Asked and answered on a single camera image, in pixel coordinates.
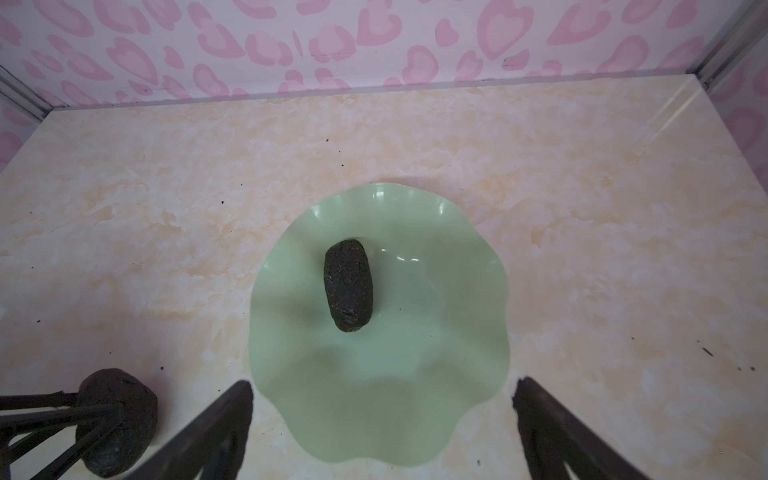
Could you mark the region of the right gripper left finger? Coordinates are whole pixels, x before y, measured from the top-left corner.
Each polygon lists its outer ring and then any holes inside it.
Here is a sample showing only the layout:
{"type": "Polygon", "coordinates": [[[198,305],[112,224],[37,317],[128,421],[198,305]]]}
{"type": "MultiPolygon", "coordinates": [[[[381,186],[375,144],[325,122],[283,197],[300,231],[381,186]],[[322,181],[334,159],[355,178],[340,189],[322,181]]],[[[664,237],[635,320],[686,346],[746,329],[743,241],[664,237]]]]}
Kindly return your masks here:
{"type": "Polygon", "coordinates": [[[151,458],[130,479],[235,479],[246,450],[253,390],[235,382],[151,458]]]}

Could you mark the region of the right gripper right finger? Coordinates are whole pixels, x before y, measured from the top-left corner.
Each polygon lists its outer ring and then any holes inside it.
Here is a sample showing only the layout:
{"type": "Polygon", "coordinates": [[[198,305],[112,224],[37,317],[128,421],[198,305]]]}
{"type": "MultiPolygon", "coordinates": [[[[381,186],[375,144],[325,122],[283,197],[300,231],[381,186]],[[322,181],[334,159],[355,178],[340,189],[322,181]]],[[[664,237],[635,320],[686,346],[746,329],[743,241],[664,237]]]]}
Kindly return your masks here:
{"type": "Polygon", "coordinates": [[[533,479],[568,479],[571,474],[579,479],[646,477],[535,379],[518,380],[512,407],[533,479]]]}

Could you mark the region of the dark avocado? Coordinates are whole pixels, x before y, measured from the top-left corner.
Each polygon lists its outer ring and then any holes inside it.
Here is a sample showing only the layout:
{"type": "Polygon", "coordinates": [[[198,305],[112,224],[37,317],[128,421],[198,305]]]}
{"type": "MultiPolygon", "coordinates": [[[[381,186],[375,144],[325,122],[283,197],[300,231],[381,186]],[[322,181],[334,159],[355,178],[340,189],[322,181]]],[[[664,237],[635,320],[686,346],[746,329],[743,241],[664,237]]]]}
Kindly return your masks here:
{"type": "Polygon", "coordinates": [[[324,288],[336,327],[351,333],[373,315],[373,282],[367,254],[357,239],[346,239],[325,253],[324,288]]]}
{"type": "Polygon", "coordinates": [[[102,369],[88,376],[79,387],[76,407],[106,406],[106,418],[76,428],[81,440],[106,427],[83,455],[87,469],[111,478],[130,470],[150,445],[158,423],[158,398],[134,376],[117,369],[102,369]]]}

